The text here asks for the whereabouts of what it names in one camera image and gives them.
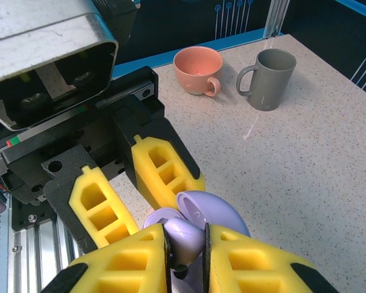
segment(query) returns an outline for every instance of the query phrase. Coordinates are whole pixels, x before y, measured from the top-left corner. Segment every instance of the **speckled table surface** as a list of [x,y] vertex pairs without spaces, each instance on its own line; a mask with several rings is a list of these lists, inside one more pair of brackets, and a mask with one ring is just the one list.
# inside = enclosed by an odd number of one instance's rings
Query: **speckled table surface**
[[[265,48],[298,62],[271,112],[235,90],[238,72]],[[185,93],[172,65],[155,69],[166,116],[207,191],[238,210],[252,237],[310,259],[340,292],[366,292],[366,93],[289,35],[221,54],[217,98]],[[126,175],[112,185],[142,225],[150,206]]]

